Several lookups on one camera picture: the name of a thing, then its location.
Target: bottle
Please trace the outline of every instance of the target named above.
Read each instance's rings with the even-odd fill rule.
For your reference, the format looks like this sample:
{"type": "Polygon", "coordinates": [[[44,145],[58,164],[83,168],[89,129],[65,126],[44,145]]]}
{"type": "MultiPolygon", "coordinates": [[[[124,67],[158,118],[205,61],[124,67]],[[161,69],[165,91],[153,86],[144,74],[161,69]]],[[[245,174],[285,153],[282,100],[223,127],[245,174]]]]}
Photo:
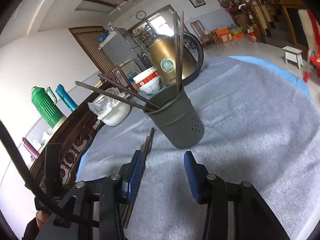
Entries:
{"type": "Polygon", "coordinates": [[[30,152],[32,157],[37,159],[40,153],[38,153],[38,151],[32,146],[32,144],[28,141],[27,138],[22,137],[22,141],[23,141],[23,146],[28,150],[28,152],[30,152]]]}
{"type": "Polygon", "coordinates": [[[57,98],[50,87],[46,90],[40,87],[33,87],[31,102],[51,128],[54,128],[60,119],[64,117],[64,114],[56,106],[57,98]],[[52,95],[54,102],[47,94],[48,92],[52,95]]]}
{"type": "Polygon", "coordinates": [[[57,86],[56,93],[61,98],[61,100],[65,103],[65,105],[71,110],[71,112],[73,112],[78,107],[76,102],[73,101],[71,96],[69,96],[69,94],[67,93],[67,91],[65,91],[64,87],[61,84],[57,86]]]}

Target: framed picture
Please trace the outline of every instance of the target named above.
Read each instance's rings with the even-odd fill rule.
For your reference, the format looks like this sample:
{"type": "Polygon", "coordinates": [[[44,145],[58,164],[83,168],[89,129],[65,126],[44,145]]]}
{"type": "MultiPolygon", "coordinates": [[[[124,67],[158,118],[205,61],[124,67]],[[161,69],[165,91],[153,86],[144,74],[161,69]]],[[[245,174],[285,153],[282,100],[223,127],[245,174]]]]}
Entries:
{"type": "Polygon", "coordinates": [[[203,6],[206,4],[204,0],[189,0],[189,1],[192,3],[194,8],[197,8],[199,6],[203,6]]]}

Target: blue gripper pad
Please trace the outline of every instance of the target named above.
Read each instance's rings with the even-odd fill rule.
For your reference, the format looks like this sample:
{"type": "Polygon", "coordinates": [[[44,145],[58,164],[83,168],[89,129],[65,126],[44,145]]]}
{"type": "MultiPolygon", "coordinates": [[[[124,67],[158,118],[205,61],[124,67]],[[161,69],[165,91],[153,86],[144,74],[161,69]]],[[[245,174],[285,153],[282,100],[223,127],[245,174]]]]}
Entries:
{"type": "Polygon", "coordinates": [[[202,174],[191,151],[186,151],[183,157],[183,163],[188,177],[192,196],[197,201],[197,203],[200,203],[201,191],[199,180],[202,179],[202,174]]]}
{"type": "Polygon", "coordinates": [[[132,201],[134,199],[134,196],[136,195],[138,189],[139,189],[139,180],[142,176],[143,171],[143,156],[142,152],[139,151],[139,156],[137,158],[137,161],[134,164],[134,168],[131,173],[131,177],[128,182],[128,192],[126,198],[129,201],[132,201]]]}

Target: black cable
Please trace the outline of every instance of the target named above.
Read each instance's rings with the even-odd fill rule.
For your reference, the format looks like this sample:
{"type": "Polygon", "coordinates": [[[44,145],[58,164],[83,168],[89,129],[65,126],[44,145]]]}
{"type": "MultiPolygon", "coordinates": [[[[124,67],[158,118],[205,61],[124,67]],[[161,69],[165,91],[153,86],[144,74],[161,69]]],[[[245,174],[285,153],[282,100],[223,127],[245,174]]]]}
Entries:
{"type": "Polygon", "coordinates": [[[26,164],[24,163],[20,152],[18,151],[14,141],[12,140],[9,132],[7,131],[6,127],[0,120],[0,139],[4,148],[7,150],[10,158],[12,159],[14,165],[16,166],[19,174],[28,185],[32,193],[53,213],[58,216],[65,218],[74,223],[78,223],[85,226],[90,227],[99,227],[99,222],[95,220],[87,220],[82,217],[76,216],[69,212],[66,212],[64,209],[58,207],[52,200],[50,200],[47,195],[41,190],[39,185],[36,183],[34,178],[31,176],[30,171],[28,170],[26,164]]]}

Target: electric kettle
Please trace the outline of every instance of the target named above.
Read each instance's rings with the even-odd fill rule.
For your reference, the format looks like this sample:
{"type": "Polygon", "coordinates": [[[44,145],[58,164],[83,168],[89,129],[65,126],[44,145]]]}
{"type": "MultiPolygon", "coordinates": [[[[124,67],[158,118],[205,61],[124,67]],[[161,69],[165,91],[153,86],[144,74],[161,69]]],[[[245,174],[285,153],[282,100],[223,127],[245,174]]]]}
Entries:
{"type": "MultiPolygon", "coordinates": [[[[191,52],[183,46],[182,84],[185,86],[196,79],[203,64],[203,49],[201,43],[191,33],[183,33],[183,38],[191,40],[198,51],[198,62],[191,52]]],[[[174,36],[156,36],[149,45],[151,61],[164,85],[176,83],[176,49],[174,36]]]]}

